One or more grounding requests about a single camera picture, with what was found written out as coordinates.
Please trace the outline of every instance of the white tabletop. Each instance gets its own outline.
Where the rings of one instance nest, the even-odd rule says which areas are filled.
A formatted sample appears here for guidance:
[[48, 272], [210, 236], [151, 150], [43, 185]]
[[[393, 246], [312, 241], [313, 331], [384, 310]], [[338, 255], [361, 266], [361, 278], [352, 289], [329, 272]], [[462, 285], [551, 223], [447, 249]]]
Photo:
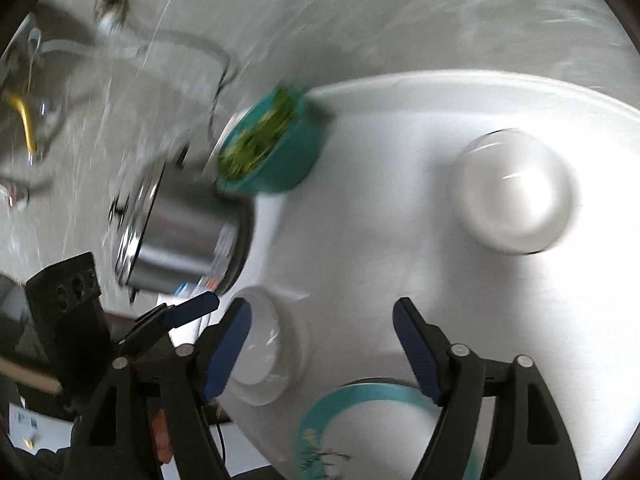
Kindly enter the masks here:
[[[413, 379], [391, 321], [409, 296], [484, 358], [530, 355], [584, 480], [600, 480], [640, 420], [640, 113], [552, 80], [480, 71], [381, 76], [311, 96], [336, 114], [330, 140], [300, 186], [258, 198], [249, 259], [220, 309], [244, 286], [263, 286], [306, 327], [306, 373], [260, 408], [225, 391], [233, 420], [297, 478], [292, 444], [316, 399], [361, 378]], [[577, 185], [569, 233], [545, 253], [491, 252], [450, 208], [456, 155], [507, 127], [556, 150]]]

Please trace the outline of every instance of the pot handle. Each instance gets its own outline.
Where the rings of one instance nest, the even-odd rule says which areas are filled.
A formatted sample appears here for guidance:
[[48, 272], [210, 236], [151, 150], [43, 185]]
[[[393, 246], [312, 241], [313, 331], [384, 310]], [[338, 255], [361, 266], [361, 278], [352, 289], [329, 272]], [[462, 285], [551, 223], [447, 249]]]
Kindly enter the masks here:
[[178, 156], [175, 159], [176, 168], [180, 168], [181, 170], [184, 168], [184, 159], [187, 156], [188, 151], [189, 151], [189, 143], [187, 142], [182, 147], [182, 149], [180, 150], [180, 153], [178, 153]]
[[133, 305], [133, 302], [136, 301], [136, 296], [138, 295], [138, 293], [140, 292], [139, 288], [133, 288], [132, 286], [129, 287], [129, 304]]
[[116, 217], [118, 220], [118, 227], [120, 227], [124, 220], [124, 215], [127, 212], [127, 208], [129, 207], [129, 197], [127, 196], [127, 201], [124, 203], [123, 207], [120, 207], [118, 205], [118, 202], [120, 202], [119, 193], [111, 201], [111, 206], [109, 208], [108, 221], [109, 221], [109, 225], [111, 225], [111, 223], [113, 222], [113, 218]]

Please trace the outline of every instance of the kitchen counter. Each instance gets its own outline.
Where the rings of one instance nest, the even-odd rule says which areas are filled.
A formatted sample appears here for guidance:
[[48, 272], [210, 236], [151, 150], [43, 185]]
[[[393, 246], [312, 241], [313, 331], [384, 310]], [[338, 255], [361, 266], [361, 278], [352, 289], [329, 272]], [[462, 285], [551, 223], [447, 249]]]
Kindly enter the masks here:
[[[42, 0], [45, 39], [92, 41], [94, 0]], [[603, 0], [133, 0], [152, 30], [220, 43], [242, 63], [223, 93], [216, 128], [281, 79], [304, 86], [407, 70], [486, 68], [557, 78], [635, 105], [640, 56]], [[130, 61], [47, 54], [34, 94], [58, 99], [63, 116], [49, 156], [26, 163], [14, 112], [0, 109], [0, 174], [33, 188], [27, 210], [0, 208], [0, 271], [25, 280], [42, 267], [93, 251], [106, 309], [135, 315], [114, 284], [106, 227], [111, 199], [139, 168], [196, 138], [221, 67], [153, 42]]]

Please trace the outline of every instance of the black gripper frame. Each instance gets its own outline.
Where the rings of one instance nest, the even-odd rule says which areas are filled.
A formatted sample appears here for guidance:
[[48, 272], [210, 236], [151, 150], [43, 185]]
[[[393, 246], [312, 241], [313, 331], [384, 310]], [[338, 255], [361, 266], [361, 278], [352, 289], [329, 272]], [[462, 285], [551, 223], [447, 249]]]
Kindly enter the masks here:
[[137, 360], [171, 326], [213, 310], [218, 299], [205, 294], [182, 305], [143, 316], [124, 339], [119, 357], [74, 425], [62, 480], [161, 480], [147, 405], [152, 397], [161, 399], [180, 478], [230, 478], [203, 409], [224, 390], [251, 326], [250, 307], [237, 298], [194, 345], [158, 360]]
[[394, 327], [422, 392], [442, 406], [413, 480], [463, 480], [483, 397], [495, 397], [481, 480], [580, 480], [569, 434], [535, 363], [485, 360], [451, 345], [409, 298], [394, 306]]

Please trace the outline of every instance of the white bowl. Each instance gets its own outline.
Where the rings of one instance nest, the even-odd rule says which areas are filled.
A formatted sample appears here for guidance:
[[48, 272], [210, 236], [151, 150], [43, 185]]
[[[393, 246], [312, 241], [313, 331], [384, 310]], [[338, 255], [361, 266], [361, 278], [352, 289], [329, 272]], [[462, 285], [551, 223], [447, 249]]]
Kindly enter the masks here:
[[251, 306], [251, 328], [231, 371], [231, 377], [241, 384], [251, 386], [265, 380], [278, 360], [281, 346], [280, 321], [270, 298], [260, 288], [245, 288], [234, 298], [244, 298]]
[[573, 203], [560, 158], [514, 128], [466, 147], [454, 168], [452, 198], [468, 231], [480, 243], [508, 254], [537, 253], [553, 245], [568, 224]]

